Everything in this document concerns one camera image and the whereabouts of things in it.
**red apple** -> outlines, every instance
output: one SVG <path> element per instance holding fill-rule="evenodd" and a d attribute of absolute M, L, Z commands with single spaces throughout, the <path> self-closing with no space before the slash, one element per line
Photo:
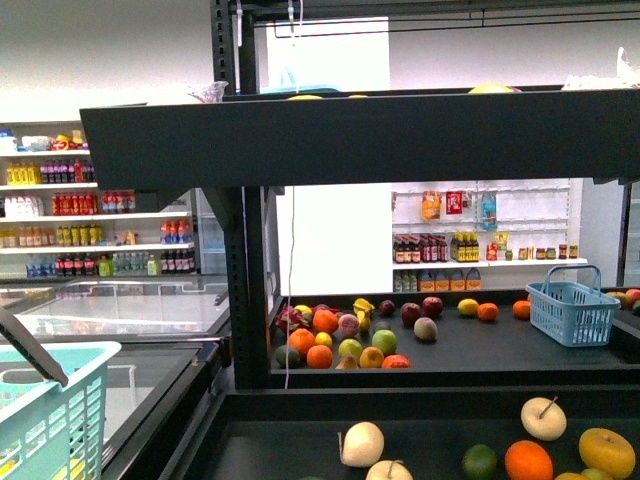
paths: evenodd
<path fill-rule="evenodd" d="M 380 309 L 380 313 L 382 315 L 384 315 L 385 317 L 390 317 L 396 311 L 396 304 L 393 303 L 393 300 L 383 300 L 382 303 L 380 303 L 380 307 L 378 308 Z"/>
<path fill-rule="evenodd" d="M 444 309 L 442 300 L 438 297 L 427 297 L 422 301 L 422 309 L 427 317 L 439 317 Z"/>
<path fill-rule="evenodd" d="M 405 303 L 400 309 L 400 315 L 402 317 L 402 323 L 404 323 L 406 327 L 413 328 L 416 320 L 422 316 L 422 309 L 417 303 Z"/>

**orange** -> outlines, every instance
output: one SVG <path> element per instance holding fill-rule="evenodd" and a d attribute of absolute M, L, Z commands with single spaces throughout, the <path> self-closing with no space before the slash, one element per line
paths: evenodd
<path fill-rule="evenodd" d="M 519 320 L 529 320 L 531 316 L 531 303 L 526 300 L 518 300 L 513 304 L 513 316 Z"/>
<path fill-rule="evenodd" d="M 551 457 L 530 440 L 511 445 L 504 456 L 504 466 L 511 480 L 553 480 Z"/>
<path fill-rule="evenodd" d="M 500 310 L 495 303 L 483 303 L 478 306 L 478 318 L 483 322 L 493 322 L 499 313 Z"/>
<path fill-rule="evenodd" d="M 313 314 L 313 328 L 331 335 L 338 329 L 338 316 L 331 310 L 318 310 Z"/>
<path fill-rule="evenodd" d="M 315 345 L 307 352 L 307 365 L 311 368 L 331 368 L 333 353 L 326 345 Z"/>
<path fill-rule="evenodd" d="M 316 337 L 306 328 L 298 328 L 289 334 L 289 345 L 298 350 L 301 358 L 307 358 L 307 352 L 316 344 Z"/>

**produce display table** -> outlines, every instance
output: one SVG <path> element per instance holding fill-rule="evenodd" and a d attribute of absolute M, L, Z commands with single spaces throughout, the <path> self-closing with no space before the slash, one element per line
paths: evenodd
<path fill-rule="evenodd" d="M 554 476 L 581 472 L 578 439 L 606 427 L 640 447 L 638 387 L 483 387 L 229 393 L 200 420 L 190 446 L 161 478 L 234 480 L 364 480 L 366 468 L 340 463 L 337 432 L 376 423 L 385 437 L 383 459 L 402 459 L 415 479 L 464 479 L 461 460 L 484 443 L 497 454 L 496 479 L 507 479 L 504 454 L 532 437 L 520 421 L 524 402 L 556 394 L 568 418 L 564 435 L 543 443 Z"/>
<path fill-rule="evenodd" d="M 405 302 L 420 304 L 433 294 L 394 294 L 364 296 L 375 306 L 372 328 L 355 339 L 363 347 L 371 345 L 374 329 L 380 321 L 390 324 L 398 339 L 397 353 L 411 361 L 410 369 L 360 369 L 336 371 L 340 360 L 338 348 L 343 335 L 333 334 L 334 362 L 331 369 L 313 370 L 306 366 L 290 369 L 289 388 L 328 387 L 430 387 L 471 385 L 549 385 L 610 384 L 640 382 L 640 331 L 616 320 L 611 341 L 605 347 L 560 345 L 533 327 L 529 321 L 517 320 L 512 305 L 526 299 L 525 291 L 458 292 L 435 294 L 442 298 L 445 310 L 436 317 L 438 339 L 422 343 L 413 329 L 405 327 L 400 309 Z M 292 298 L 291 304 L 326 304 L 353 313 L 353 295 Z M 500 308 L 495 322 L 485 323 L 460 315 L 456 306 L 463 298 L 480 303 L 494 302 Z M 382 317 L 377 309 L 382 299 L 392 299 L 397 310 L 392 317 Z M 272 350 L 286 341 L 284 332 L 275 330 Z M 277 387 L 284 386 L 285 370 L 271 359 L 272 377 Z"/>

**glass freezer lid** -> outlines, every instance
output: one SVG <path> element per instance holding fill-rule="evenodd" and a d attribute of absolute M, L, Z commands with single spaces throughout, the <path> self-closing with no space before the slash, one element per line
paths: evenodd
<path fill-rule="evenodd" d="M 214 333 L 226 323 L 228 309 L 224 277 L 73 282 L 36 305 L 10 308 L 40 338 Z"/>

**yellow apple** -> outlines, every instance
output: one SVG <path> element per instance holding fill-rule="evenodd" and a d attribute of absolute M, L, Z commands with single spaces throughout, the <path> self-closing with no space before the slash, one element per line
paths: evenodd
<path fill-rule="evenodd" d="M 589 468 L 597 468 L 616 480 L 627 478 L 636 465 L 631 444 L 620 434 L 606 428 L 590 428 L 578 442 L 580 457 Z"/>
<path fill-rule="evenodd" d="M 567 429 L 567 417 L 564 412 L 555 401 L 552 403 L 552 400 L 547 398 L 536 397 L 528 400 L 522 406 L 520 419 L 527 432 L 538 440 L 547 442 L 560 438 Z"/>

